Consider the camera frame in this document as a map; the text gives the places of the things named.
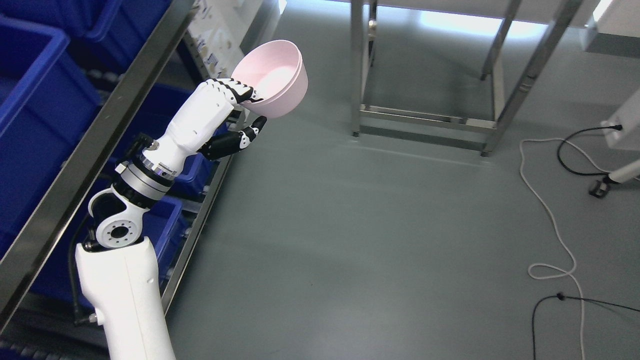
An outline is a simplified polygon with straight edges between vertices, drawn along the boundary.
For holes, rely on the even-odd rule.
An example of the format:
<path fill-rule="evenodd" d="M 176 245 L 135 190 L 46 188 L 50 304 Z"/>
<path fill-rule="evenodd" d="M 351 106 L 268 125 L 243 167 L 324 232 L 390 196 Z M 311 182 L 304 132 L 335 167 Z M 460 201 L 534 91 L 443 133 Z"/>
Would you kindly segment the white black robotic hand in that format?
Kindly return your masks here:
<path fill-rule="evenodd" d="M 142 151 L 142 163 L 157 174 L 182 173 L 185 160 L 202 153 L 209 160 L 245 150 L 266 124 L 261 116 L 238 132 L 215 136 L 235 105 L 259 101 L 252 86 L 233 78 L 207 79 L 201 82 L 173 116 L 164 134 L 155 140 L 157 147 Z"/>

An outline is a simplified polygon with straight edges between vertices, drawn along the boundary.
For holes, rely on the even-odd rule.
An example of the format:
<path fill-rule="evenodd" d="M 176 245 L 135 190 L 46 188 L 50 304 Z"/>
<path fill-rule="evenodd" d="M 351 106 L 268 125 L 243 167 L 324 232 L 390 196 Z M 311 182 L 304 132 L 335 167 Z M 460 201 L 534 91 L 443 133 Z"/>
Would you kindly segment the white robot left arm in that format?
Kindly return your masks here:
<path fill-rule="evenodd" d="M 110 186 L 87 203 L 93 225 L 75 247 L 83 295 L 103 326 L 112 360 L 173 360 L 151 240 L 142 235 L 143 216 L 169 190 L 173 177 L 153 172 L 142 150 L 157 150 L 139 133 L 119 160 Z"/>

